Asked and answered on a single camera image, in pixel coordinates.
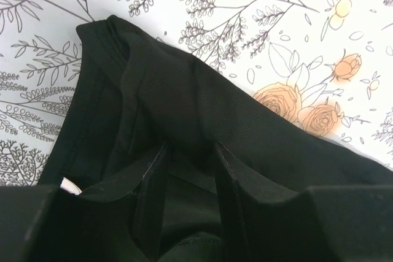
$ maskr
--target orange flower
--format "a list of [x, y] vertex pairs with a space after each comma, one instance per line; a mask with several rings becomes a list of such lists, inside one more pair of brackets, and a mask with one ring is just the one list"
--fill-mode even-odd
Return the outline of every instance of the orange flower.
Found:
[[362, 58], [357, 53], [344, 57], [333, 70], [333, 76], [339, 80], [353, 77], [362, 65]]
[[256, 92], [254, 99], [290, 122], [297, 119], [297, 113], [302, 108], [298, 88], [293, 89], [281, 83], [262, 88]]
[[301, 128], [315, 136], [325, 136], [338, 121], [339, 110], [327, 104], [305, 107], [298, 114]]

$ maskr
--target black fabric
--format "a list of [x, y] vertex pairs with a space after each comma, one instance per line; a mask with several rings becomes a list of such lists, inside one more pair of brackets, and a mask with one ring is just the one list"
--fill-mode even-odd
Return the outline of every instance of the black fabric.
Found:
[[[149, 206], [144, 212], [136, 204], [130, 208], [131, 222], [138, 215], [141, 224], [139, 229], [132, 226], [130, 234], [152, 261], [179, 252], [173, 249], [198, 234], [223, 238], [227, 249], [242, 253], [237, 256], [242, 261], [259, 261], [258, 235], [243, 214], [252, 199], [290, 201], [312, 186], [393, 184], [393, 173], [378, 163], [304, 133], [199, 59], [156, 41], [125, 20], [111, 16], [79, 26], [77, 32], [83, 45], [80, 79], [39, 184], [59, 185], [67, 177], [84, 194], [90, 191], [103, 200], [101, 185], [116, 193], [127, 179], [143, 179], [138, 163], [168, 141], [166, 193], [138, 195], [140, 202], [165, 203], [162, 219], [143, 219]], [[226, 169], [218, 169], [223, 157], [217, 142], [244, 166], [236, 181]], [[238, 179], [245, 184], [253, 179], [246, 193], [237, 191]], [[159, 232], [150, 232], [153, 244], [160, 244], [159, 252], [143, 232], [150, 222], [156, 230], [162, 223]], [[238, 234], [231, 235], [231, 230]], [[206, 251], [223, 259], [220, 243]]]

